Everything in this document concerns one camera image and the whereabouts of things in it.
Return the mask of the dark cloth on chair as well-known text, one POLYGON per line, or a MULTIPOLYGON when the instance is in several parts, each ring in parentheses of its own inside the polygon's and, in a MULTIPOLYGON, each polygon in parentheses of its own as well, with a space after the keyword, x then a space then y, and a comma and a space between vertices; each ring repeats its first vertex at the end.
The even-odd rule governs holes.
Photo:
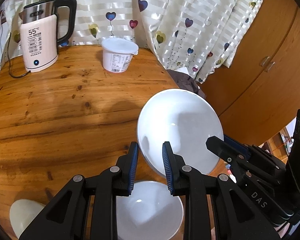
POLYGON ((175 70, 167 70, 167 72, 180 89, 188 90, 206 99, 206 95, 197 85, 196 81, 188 74, 185 74, 183 72, 178 72, 175 70))

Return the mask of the small white blue-striped bowl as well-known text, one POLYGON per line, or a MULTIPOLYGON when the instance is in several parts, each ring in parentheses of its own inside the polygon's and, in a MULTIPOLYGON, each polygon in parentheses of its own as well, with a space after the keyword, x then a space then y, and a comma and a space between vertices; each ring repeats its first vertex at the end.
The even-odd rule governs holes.
POLYGON ((181 198, 157 181, 138 181, 129 197, 116 198, 119 239, 171 239, 183 216, 181 198))

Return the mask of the heart pattern curtain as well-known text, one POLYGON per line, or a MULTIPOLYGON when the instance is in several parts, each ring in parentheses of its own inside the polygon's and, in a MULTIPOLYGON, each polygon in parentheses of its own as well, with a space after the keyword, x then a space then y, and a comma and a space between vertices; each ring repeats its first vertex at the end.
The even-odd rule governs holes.
MULTIPOLYGON (((22 54, 23 7, 41 0, 5 0, 14 45, 22 54)), ((150 49, 166 69, 186 68, 198 82, 229 67, 263 0, 76 0, 74 33, 66 45, 101 44, 119 37, 150 49)))

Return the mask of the large white blue-striped bowl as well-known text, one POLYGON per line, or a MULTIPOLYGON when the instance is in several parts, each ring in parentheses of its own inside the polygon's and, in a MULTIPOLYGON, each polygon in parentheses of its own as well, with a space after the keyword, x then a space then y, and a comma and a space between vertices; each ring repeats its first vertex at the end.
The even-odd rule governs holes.
POLYGON ((219 157, 206 147, 209 137, 224 138, 221 122, 209 103, 183 89, 167 89, 152 96, 137 122, 138 145, 146 163, 164 177, 162 145, 170 142, 173 153, 202 174, 210 174, 219 157))

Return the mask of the white plastic tub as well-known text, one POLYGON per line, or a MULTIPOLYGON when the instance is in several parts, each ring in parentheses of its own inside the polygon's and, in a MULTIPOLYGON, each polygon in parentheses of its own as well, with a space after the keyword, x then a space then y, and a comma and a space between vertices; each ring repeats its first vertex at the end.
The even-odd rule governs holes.
POLYGON ((136 43, 124 38, 110 37, 101 43, 102 66, 111 73, 125 72, 134 55, 138 54, 136 43))

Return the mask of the white electric kettle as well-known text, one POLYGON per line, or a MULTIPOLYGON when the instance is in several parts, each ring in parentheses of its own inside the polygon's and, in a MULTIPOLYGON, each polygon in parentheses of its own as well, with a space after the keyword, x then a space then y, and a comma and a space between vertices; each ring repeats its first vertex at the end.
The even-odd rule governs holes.
POLYGON ((23 8, 20 41, 27 72, 35 73, 52 66, 58 59, 58 46, 74 32, 76 0, 40 0, 23 8), (58 8, 69 8, 68 30, 58 37, 58 8))

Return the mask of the wooden cabinet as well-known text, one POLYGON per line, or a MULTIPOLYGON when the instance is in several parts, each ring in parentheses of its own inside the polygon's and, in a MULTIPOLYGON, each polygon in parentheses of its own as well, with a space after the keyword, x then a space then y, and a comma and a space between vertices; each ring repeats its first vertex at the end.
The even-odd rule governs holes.
POLYGON ((300 5, 264 0, 237 48, 201 86, 226 135, 260 145, 300 109, 300 5))

